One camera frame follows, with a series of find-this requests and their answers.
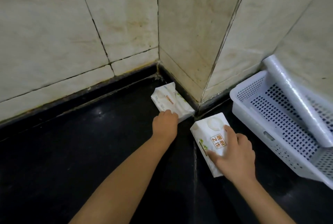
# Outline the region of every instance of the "plastic wrap roll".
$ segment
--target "plastic wrap roll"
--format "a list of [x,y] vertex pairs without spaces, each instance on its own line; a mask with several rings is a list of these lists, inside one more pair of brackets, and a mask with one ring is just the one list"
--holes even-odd
[[307,98],[300,92],[276,56],[271,55],[263,62],[318,143],[326,148],[333,147],[333,135],[330,130]]

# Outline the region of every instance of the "white tissue package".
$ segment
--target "white tissue package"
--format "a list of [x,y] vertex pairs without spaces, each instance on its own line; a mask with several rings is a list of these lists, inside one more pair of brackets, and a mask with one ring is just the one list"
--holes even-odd
[[194,115],[194,109],[176,91],[174,82],[155,88],[152,100],[159,111],[168,109],[178,114],[178,123]]
[[206,150],[214,151],[218,155],[223,156],[227,149],[227,134],[223,128],[224,125],[229,125],[229,123],[223,113],[218,113],[196,121],[190,129],[213,177],[223,176],[223,174],[209,159]]

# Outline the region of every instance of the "marble tile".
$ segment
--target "marble tile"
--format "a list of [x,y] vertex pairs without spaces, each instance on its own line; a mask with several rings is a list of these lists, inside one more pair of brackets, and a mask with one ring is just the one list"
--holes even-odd
[[302,84],[333,101],[333,4],[313,0],[275,54]]
[[255,73],[259,69],[260,64],[256,64],[251,66],[250,68],[240,72],[237,75],[233,75],[232,77],[226,79],[225,81],[218,83],[217,85],[207,88],[205,93],[203,94],[202,102],[214,97],[215,95],[226,91],[228,88],[236,85],[237,83],[242,82],[244,79],[248,78],[250,75]]
[[159,0],[159,43],[201,89],[206,87],[236,3]]
[[158,59],[159,59],[159,49],[154,48],[136,54],[129,58],[124,58],[119,61],[113,62],[111,64],[111,67],[114,71],[114,74],[118,76],[150,65],[156,62]]
[[225,45],[271,53],[311,0],[242,0]]
[[84,0],[0,0],[0,101],[108,63]]
[[86,0],[111,62],[158,46],[157,0]]
[[171,59],[171,57],[160,47],[160,60],[163,66],[177,79],[177,81],[196,100],[200,101],[203,95],[201,89],[187,74]]
[[0,102],[0,121],[20,115],[114,77],[110,65],[54,83],[36,91]]
[[217,85],[258,64],[263,54],[251,50],[223,47],[207,88]]

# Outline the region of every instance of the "beige tile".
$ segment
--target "beige tile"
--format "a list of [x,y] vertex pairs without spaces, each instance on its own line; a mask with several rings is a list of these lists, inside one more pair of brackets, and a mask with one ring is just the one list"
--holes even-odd
[[129,58],[124,58],[122,60],[113,62],[111,64],[114,74],[116,76],[122,75],[129,71],[137,70],[139,68],[145,67],[147,65],[156,62],[159,59],[159,49],[154,48],[146,52],[131,56]]
[[202,89],[237,0],[159,0],[159,42]]
[[248,76],[252,75],[253,73],[255,73],[258,70],[259,65],[260,64],[256,64],[256,65],[242,71],[241,73],[234,75],[234,76],[230,77],[229,79],[226,79],[225,81],[223,81],[213,87],[207,88],[203,95],[202,101],[206,101],[206,100],[214,97],[215,95],[217,95],[223,91],[226,91],[228,88],[241,82],[243,79],[246,79]]
[[275,54],[302,84],[333,101],[333,5],[313,0]]
[[160,60],[163,66],[177,79],[196,101],[200,101],[203,90],[165,53],[160,47]]
[[260,63],[262,59],[263,55],[255,51],[223,47],[207,88],[238,75]]
[[111,62],[158,46],[157,0],[87,0]]
[[272,52],[311,0],[242,0],[225,45]]
[[114,76],[110,65],[43,87],[36,91],[0,102],[0,121],[68,96]]
[[84,0],[0,0],[0,101],[108,63]]

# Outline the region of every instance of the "basket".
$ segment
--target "basket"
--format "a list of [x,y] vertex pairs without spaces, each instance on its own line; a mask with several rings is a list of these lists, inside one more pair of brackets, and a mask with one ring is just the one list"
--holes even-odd
[[[305,87],[299,88],[333,132],[333,105]],[[317,143],[267,71],[238,84],[230,97],[235,116],[297,175],[333,189],[333,148]]]

